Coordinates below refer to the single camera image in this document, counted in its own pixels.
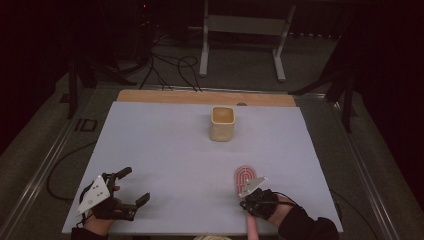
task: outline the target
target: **robotic hand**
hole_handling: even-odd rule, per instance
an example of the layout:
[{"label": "robotic hand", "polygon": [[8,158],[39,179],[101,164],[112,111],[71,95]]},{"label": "robotic hand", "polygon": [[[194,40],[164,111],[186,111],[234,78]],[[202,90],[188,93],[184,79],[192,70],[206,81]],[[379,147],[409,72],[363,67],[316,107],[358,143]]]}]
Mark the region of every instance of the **robotic hand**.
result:
[{"label": "robotic hand", "polygon": [[[291,202],[279,201],[277,194],[284,196]],[[250,215],[265,220],[269,219],[269,217],[274,214],[278,204],[300,207],[297,203],[284,194],[272,192],[270,189],[263,191],[260,188],[257,188],[254,192],[246,196],[244,200],[240,202],[240,206]]]},{"label": "robotic hand", "polygon": [[83,222],[87,219],[84,212],[88,209],[91,209],[98,219],[134,220],[137,210],[149,201],[150,193],[144,194],[134,205],[122,204],[113,196],[116,178],[122,179],[131,172],[132,169],[127,167],[117,173],[103,173],[83,190],[78,208],[78,214],[83,215]]}]

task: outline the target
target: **wrist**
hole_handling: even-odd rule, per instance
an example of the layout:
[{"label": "wrist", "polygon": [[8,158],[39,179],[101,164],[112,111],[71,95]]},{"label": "wrist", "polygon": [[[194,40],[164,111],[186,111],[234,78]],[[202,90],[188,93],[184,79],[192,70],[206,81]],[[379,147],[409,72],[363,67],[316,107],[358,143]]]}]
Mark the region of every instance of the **wrist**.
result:
[{"label": "wrist", "polygon": [[[282,196],[278,196],[278,200],[292,203],[292,201]],[[291,205],[278,204],[275,212],[267,219],[267,221],[278,228],[292,208],[293,206]]]},{"label": "wrist", "polygon": [[95,233],[103,237],[107,236],[107,234],[109,233],[109,228],[105,229],[105,228],[99,227],[96,224],[87,223],[84,225],[84,228],[92,233]]}]

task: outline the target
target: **metal frame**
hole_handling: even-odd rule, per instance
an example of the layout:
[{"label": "metal frame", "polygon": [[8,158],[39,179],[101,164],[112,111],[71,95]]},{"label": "metal frame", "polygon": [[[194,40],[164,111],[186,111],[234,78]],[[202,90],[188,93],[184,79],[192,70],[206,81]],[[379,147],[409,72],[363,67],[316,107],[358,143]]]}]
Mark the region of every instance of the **metal frame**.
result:
[{"label": "metal frame", "polygon": [[209,58],[209,31],[232,32],[232,33],[250,33],[280,36],[280,43],[272,51],[277,79],[280,82],[286,81],[283,64],[281,62],[281,52],[289,33],[290,24],[294,15],[296,6],[291,6],[286,19],[264,19],[248,18],[234,16],[209,15],[209,0],[205,0],[205,11],[203,18],[203,47],[200,58],[199,75],[205,77],[208,71]]}]

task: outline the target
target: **white table surface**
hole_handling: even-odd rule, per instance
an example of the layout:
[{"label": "white table surface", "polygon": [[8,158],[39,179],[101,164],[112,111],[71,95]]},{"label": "white table surface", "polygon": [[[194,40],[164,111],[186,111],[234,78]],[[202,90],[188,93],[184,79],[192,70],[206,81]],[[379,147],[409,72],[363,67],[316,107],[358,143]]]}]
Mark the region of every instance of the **white table surface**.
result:
[{"label": "white table surface", "polygon": [[[139,235],[245,235],[245,213],[235,193],[234,173],[251,165],[266,176],[261,188],[282,192],[313,219],[342,226],[303,116],[297,107],[235,107],[230,142],[209,139],[216,105],[114,102],[81,181],[62,232],[70,233],[82,189],[103,172],[131,167],[115,196],[134,204],[150,201],[133,222],[117,221],[110,233]],[[260,234],[275,227],[258,219]]]}]

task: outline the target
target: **table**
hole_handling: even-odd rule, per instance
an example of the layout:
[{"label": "table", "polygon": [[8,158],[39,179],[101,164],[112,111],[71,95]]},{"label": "table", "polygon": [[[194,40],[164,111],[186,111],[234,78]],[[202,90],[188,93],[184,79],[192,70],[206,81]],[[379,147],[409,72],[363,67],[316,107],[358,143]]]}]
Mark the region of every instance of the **table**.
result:
[{"label": "table", "polygon": [[[117,182],[121,190],[116,196],[129,203],[150,192],[151,200],[140,208],[134,222],[115,223],[112,234],[246,234],[245,214],[234,187],[234,172],[244,164],[252,165],[258,177],[269,178],[264,189],[289,195],[311,217],[330,218],[342,231],[306,126],[299,121],[303,117],[291,96],[124,90],[117,100],[77,196],[102,172],[130,166],[133,172]],[[235,108],[235,135],[228,143],[208,138],[209,111],[215,105]],[[70,233],[80,220],[75,217],[77,206],[75,200],[64,233]],[[258,220],[258,228],[260,234],[276,233],[263,220]]]}]

